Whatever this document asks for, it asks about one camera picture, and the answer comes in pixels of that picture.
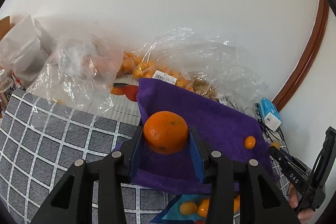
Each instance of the gray checkered tablecloth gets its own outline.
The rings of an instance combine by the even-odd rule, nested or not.
[[[95,161],[132,138],[136,125],[98,117],[16,90],[0,126],[0,199],[18,224],[30,223],[43,200],[76,159]],[[278,165],[279,188],[289,182]],[[175,195],[123,184],[127,224],[148,224]],[[92,220],[98,223],[98,182]],[[239,211],[234,223],[239,224]]]

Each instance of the small orange fruit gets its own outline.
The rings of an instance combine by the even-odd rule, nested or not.
[[[133,67],[134,64],[128,57],[126,57],[121,64],[121,70],[123,73],[132,73]]]
[[[164,73],[168,73],[169,72],[169,69],[167,67],[161,67],[159,70],[162,71],[162,72],[164,72]]]
[[[191,91],[191,92],[195,92],[194,89],[193,89],[193,87],[192,87],[191,85],[187,85],[187,86],[185,87],[185,89],[186,89],[186,90],[189,90],[189,91]]]
[[[188,141],[185,120],[169,111],[154,113],[143,127],[143,137],[151,150],[160,154],[173,154],[184,148]]]
[[[145,78],[152,78],[155,73],[155,70],[146,71],[143,75]]]
[[[133,71],[133,77],[136,79],[136,80],[139,80],[139,78],[142,76],[142,70],[139,69],[139,68],[136,68],[134,71]]]
[[[176,79],[179,77],[180,73],[177,70],[171,70],[168,73],[170,76],[175,77]]]
[[[246,149],[252,149],[255,146],[255,138],[253,136],[248,136],[244,140],[244,146]]]
[[[142,62],[142,58],[139,56],[134,59],[134,63],[136,66],[139,65],[141,62]]]
[[[197,205],[195,202],[186,201],[180,205],[180,213],[182,215],[192,215],[197,212]]]
[[[274,146],[276,149],[280,150],[280,144],[277,142],[272,142],[269,146]]]
[[[134,58],[134,55],[131,52],[125,52],[125,55],[129,58]]]
[[[233,212],[237,212],[240,207],[240,197],[239,195],[233,200]]]
[[[206,218],[209,210],[210,199],[206,198],[201,201],[201,204],[197,208],[197,214],[201,217]]]
[[[145,63],[141,62],[141,63],[137,66],[137,68],[139,68],[141,71],[144,71],[144,70],[146,69],[146,65],[145,65]]]
[[[187,80],[187,79],[185,79],[185,78],[182,77],[182,76],[180,76],[180,77],[177,79],[176,83],[175,83],[175,85],[177,85],[177,86],[179,86],[179,87],[181,87],[181,88],[184,88],[184,87],[186,87],[186,86],[188,86],[188,85],[190,85],[190,84],[191,84],[191,80]]]
[[[151,60],[147,61],[146,68],[154,68],[154,62]]]

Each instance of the black cable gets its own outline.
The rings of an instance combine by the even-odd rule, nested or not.
[[[277,130],[275,130],[275,132],[277,132],[277,133],[279,134],[279,136],[280,136],[280,139],[279,139],[278,137],[276,137],[276,136],[272,133],[271,129],[269,129],[269,128],[265,125],[265,123],[264,123],[264,121],[263,121],[263,119],[261,118],[260,113],[259,113],[258,103],[256,103],[255,106],[256,106],[256,114],[260,117],[260,118],[257,118],[257,121],[258,121],[258,123],[260,124],[260,126],[262,127],[262,132],[263,132],[263,134],[266,136],[266,138],[270,139],[271,142],[273,142],[273,140],[272,140],[272,138],[271,138],[270,135],[272,135],[272,136],[273,136],[275,139],[277,139],[278,141],[283,141],[283,142],[285,143],[285,146],[286,146],[286,149],[287,149],[287,152],[288,152],[288,146],[287,146],[287,143],[286,143],[286,141],[285,141],[285,137],[284,137],[284,134],[283,134],[281,128],[278,127]]]
[[[320,160],[321,155],[322,155],[323,152],[324,152],[324,149],[322,148],[322,150],[320,151],[320,153],[318,154],[318,156],[317,156],[317,158],[316,158],[316,160],[315,160],[315,162],[314,162],[313,168],[312,168],[312,170],[311,170],[311,172],[310,172],[310,177],[309,177],[309,182],[308,182],[308,187],[307,187],[307,189],[309,189],[309,187],[311,186],[311,182],[312,182],[312,180],[313,180],[313,176],[314,176],[315,171],[316,171],[317,163],[319,162],[319,160]]]

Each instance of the finger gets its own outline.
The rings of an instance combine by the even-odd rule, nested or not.
[[[299,220],[304,220],[305,222],[308,222],[314,215],[314,211],[311,208],[303,209],[299,215]]]
[[[299,204],[299,198],[297,197],[297,191],[295,189],[295,187],[292,187],[289,190],[289,200],[288,200],[290,206],[292,206],[292,208],[296,208],[297,205]]]

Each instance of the screw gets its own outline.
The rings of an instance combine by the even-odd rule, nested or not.
[[[84,163],[82,159],[75,160],[75,165],[76,166],[81,166]]]
[[[121,152],[120,151],[114,151],[113,153],[112,153],[112,157],[113,158],[119,158],[121,156]]]
[[[212,151],[212,152],[211,152],[211,155],[212,155],[214,158],[219,158],[222,154],[221,154],[221,152],[219,152],[219,151]]]
[[[249,160],[249,164],[252,165],[252,166],[257,166],[258,165],[258,161],[255,160],[255,159],[250,159]]]

